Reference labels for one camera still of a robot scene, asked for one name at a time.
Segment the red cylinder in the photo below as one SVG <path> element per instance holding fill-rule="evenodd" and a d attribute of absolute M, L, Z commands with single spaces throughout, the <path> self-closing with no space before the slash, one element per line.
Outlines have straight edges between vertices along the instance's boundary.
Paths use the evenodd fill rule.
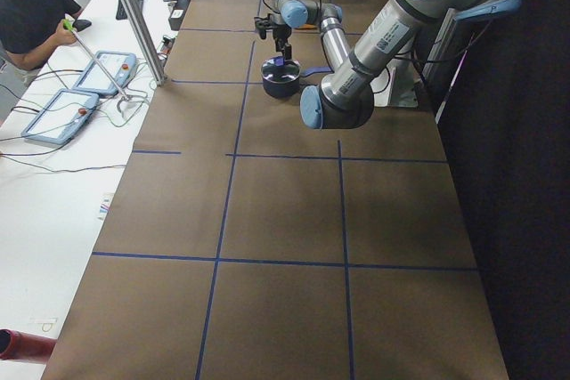
<path fill-rule="evenodd" d="M 54 338 L 0 329 L 0 360 L 46 364 L 52 356 Z"/>

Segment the tablet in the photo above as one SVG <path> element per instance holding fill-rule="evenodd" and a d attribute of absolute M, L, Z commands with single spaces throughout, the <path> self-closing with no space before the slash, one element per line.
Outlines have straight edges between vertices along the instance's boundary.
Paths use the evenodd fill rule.
<path fill-rule="evenodd" d="M 115 78 L 119 86 L 125 87 L 136 71 L 136 55 L 133 53 L 114 53 L 98 51 L 95 57 Z M 97 93 L 101 97 L 117 95 L 117 87 L 110 81 L 94 60 L 91 60 L 79 76 L 73 89 Z"/>
<path fill-rule="evenodd" d="M 60 89 L 21 133 L 28 140 L 64 144 L 72 139 L 91 116 L 99 95 L 75 89 Z"/>

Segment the person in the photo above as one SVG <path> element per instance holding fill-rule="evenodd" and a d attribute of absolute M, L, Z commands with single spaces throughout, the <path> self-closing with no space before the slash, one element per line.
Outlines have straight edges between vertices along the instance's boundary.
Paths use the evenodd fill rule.
<path fill-rule="evenodd" d="M 74 0 L 0 0 L 0 41 L 26 84 L 58 46 L 76 42 L 63 19 L 82 11 Z"/>

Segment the white robotic arm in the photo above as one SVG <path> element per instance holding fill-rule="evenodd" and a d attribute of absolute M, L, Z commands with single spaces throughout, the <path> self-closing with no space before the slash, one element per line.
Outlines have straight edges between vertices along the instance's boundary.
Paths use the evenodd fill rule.
<path fill-rule="evenodd" d="M 450 8 L 456 19 L 491 20 L 514 12 L 522 0 L 389 0 L 352 50 L 338 9 L 323 7 L 322 40 L 334 73 L 301 97 L 301 116 L 311 128 L 355 128 L 370 118 L 374 96 L 370 83 L 424 25 Z"/>

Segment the black curtain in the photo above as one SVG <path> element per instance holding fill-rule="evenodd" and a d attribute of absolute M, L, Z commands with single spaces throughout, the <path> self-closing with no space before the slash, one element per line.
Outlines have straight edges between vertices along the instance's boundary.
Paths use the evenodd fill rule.
<path fill-rule="evenodd" d="M 511 380 L 570 379 L 570 0 L 468 54 L 440 133 Z"/>

